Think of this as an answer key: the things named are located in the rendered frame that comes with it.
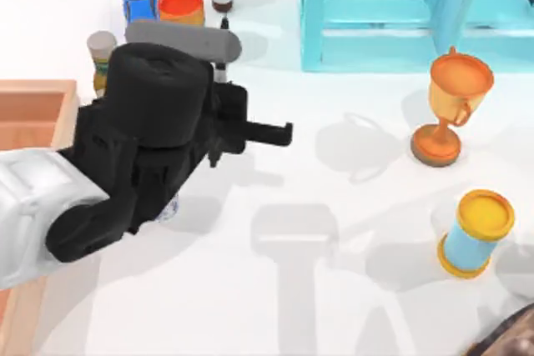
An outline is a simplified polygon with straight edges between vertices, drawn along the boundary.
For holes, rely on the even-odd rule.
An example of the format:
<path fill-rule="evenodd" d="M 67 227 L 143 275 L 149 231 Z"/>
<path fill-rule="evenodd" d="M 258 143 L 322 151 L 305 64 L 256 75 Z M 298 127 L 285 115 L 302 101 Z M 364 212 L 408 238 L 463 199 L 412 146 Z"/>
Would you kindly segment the pale grey rounded box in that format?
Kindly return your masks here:
<path fill-rule="evenodd" d="M 232 63 L 242 52 L 230 30 L 165 21 L 134 21 L 125 29 L 127 43 L 155 43 L 212 63 Z"/>

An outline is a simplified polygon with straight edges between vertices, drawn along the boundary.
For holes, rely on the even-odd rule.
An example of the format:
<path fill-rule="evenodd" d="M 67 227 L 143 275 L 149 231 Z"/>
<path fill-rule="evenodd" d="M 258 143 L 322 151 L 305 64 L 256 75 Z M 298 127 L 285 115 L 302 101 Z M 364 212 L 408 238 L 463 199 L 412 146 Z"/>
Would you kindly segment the white and blue patterned cup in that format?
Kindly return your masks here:
<path fill-rule="evenodd" d="M 157 220 L 160 222 L 168 221 L 173 218 L 179 210 L 179 194 L 176 193 L 158 215 Z"/>

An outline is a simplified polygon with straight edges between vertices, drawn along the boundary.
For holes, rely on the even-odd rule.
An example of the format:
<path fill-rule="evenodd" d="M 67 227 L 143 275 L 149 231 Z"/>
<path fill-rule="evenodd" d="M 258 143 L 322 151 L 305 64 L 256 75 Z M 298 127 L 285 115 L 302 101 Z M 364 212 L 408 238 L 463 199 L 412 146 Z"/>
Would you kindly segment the orange can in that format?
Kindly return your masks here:
<path fill-rule="evenodd" d="M 204 26 L 204 0 L 158 0 L 158 10 L 163 21 Z"/>

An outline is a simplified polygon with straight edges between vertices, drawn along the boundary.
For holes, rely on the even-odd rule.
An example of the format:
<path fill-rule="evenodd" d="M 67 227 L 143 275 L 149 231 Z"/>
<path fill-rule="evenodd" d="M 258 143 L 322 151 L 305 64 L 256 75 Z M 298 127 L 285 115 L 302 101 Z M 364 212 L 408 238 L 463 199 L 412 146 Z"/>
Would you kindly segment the yellow bottle with grey cap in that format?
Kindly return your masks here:
<path fill-rule="evenodd" d="M 109 31 L 97 31 L 88 37 L 86 43 L 95 68 L 93 89 L 96 96 L 100 98 L 106 91 L 108 61 L 117 46 L 117 40 Z"/>

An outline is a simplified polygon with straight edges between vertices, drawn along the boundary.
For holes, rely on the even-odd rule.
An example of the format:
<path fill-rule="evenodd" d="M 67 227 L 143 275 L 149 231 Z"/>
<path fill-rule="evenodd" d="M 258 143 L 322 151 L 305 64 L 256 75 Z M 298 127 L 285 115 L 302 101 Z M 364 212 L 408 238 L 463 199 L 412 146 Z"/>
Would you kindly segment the light blue rack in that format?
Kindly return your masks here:
<path fill-rule="evenodd" d="M 305 71 L 424 72 L 450 47 L 534 73 L 534 0 L 300 0 Z"/>

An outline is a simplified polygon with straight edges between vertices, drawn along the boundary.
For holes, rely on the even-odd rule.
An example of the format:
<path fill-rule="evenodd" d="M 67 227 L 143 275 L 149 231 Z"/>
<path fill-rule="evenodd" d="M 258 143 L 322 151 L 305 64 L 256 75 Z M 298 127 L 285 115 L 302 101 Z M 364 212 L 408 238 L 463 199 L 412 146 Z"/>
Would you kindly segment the orange trophy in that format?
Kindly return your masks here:
<path fill-rule="evenodd" d="M 455 47 L 439 56 L 430 69 L 429 104 L 437 123 L 414 131 L 411 151 L 425 165 L 445 167 L 461 153 L 461 140 L 452 129 L 464 126 L 494 84 L 489 66 Z"/>

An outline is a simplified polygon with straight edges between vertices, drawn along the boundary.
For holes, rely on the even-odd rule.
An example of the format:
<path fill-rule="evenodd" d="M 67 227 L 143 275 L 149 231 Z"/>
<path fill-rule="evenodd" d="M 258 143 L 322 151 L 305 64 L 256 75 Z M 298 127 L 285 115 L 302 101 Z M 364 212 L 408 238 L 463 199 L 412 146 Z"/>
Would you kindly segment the shallow salmon-coloured box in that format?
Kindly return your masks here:
<path fill-rule="evenodd" d="M 72 144 L 79 107 L 67 79 L 0 80 L 0 150 Z M 0 356 L 32 356 L 45 277 L 0 291 Z"/>

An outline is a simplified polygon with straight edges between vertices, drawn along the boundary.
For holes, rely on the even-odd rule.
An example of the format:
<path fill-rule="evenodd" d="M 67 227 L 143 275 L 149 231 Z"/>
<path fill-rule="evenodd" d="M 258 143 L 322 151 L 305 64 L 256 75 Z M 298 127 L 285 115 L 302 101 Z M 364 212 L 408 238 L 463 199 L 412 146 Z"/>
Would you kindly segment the blue can with yellow lid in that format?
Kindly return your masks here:
<path fill-rule="evenodd" d="M 455 224 L 437 245 L 441 266 L 458 278 L 477 277 L 514 222 L 513 207 L 499 193 L 488 189 L 466 193 L 457 205 Z"/>

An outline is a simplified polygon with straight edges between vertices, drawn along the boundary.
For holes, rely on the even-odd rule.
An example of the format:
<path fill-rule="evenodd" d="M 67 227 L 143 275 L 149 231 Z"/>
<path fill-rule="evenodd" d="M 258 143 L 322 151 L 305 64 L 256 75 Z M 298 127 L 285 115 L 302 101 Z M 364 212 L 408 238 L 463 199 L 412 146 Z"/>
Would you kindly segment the dark brown basket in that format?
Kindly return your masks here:
<path fill-rule="evenodd" d="M 534 356 L 534 303 L 503 320 L 462 356 Z"/>

